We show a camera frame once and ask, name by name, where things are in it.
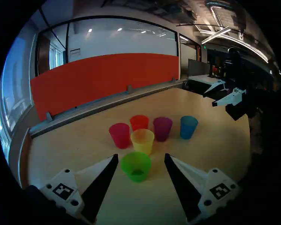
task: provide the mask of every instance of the orange cup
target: orange cup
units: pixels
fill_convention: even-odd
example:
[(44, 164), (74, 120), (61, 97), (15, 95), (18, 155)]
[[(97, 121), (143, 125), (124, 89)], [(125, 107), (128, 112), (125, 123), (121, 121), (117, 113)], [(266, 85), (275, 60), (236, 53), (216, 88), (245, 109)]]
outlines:
[(132, 131), (138, 129), (148, 129), (149, 118), (145, 115), (135, 115), (130, 118), (130, 123), (132, 127)]

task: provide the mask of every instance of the wooden table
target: wooden table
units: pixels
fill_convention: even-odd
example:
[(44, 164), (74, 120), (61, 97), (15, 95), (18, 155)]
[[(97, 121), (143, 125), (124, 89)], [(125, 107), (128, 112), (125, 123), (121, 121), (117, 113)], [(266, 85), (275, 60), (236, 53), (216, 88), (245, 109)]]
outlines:
[[(42, 187), (63, 168), (79, 171), (114, 153), (119, 160), (133, 151), (115, 147), (108, 128), (127, 123), (136, 114), (173, 120), (170, 138), (154, 142), (152, 167), (146, 181), (134, 183), (121, 170), (120, 162), (97, 216), (104, 224), (183, 224), (185, 215), (164, 164), (164, 154), (201, 170), (221, 169), (238, 181), (250, 162), (248, 117), (234, 121), (225, 107), (212, 107), (209, 98), (172, 88), (99, 112), (33, 139), (28, 161), (30, 184)], [(190, 140), (179, 137), (180, 118), (191, 115), (199, 124)]]

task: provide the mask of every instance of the glass wall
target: glass wall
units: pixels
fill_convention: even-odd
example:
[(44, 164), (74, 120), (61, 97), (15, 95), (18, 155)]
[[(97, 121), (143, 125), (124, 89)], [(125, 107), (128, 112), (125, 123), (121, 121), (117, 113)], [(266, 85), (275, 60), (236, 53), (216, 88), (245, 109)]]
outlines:
[(181, 76), (180, 78), (188, 77), (188, 60), (197, 60), (198, 44), (189, 38), (180, 35), (180, 58), (181, 58)]
[(67, 24), (58, 26), (53, 29), (54, 34), (51, 31), (45, 32), (42, 35), (49, 42), (49, 45), (41, 45), (40, 48), (49, 53), (49, 69), (54, 69), (57, 66), (61, 66), (66, 63), (65, 50), (66, 50), (66, 33)]
[(177, 56), (175, 33), (127, 19), (88, 19), (70, 24), (69, 62), (119, 53)]
[(15, 38), (5, 60), (0, 82), (0, 139), (5, 155), (20, 116), (31, 105), (31, 53), (37, 31), (28, 22)]

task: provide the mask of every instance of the red cup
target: red cup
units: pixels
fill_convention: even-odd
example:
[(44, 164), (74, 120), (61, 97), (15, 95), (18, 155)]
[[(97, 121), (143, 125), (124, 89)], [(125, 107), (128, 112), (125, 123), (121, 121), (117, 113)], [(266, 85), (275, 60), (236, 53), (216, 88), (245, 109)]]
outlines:
[(119, 149), (130, 145), (130, 127), (125, 123), (116, 123), (109, 128), (109, 133)]
[(148, 129), (149, 118), (145, 115), (135, 115), (130, 119), (132, 131), (137, 129)]
[(166, 141), (172, 128), (173, 121), (167, 117), (158, 117), (154, 119), (153, 125), (155, 140)]

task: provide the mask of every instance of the pink cup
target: pink cup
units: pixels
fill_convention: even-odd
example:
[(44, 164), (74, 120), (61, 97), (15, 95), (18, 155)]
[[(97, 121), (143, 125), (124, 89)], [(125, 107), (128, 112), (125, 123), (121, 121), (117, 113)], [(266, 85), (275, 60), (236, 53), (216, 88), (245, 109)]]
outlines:
[(109, 133), (119, 149), (130, 145), (130, 127), (125, 123), (116, 123), (109, 128)]
[(166, 141), (172, 128), (172, 124), (173, 121), (170, 118), (155, 118), (153, 121), (155, 139), (157, 141)]

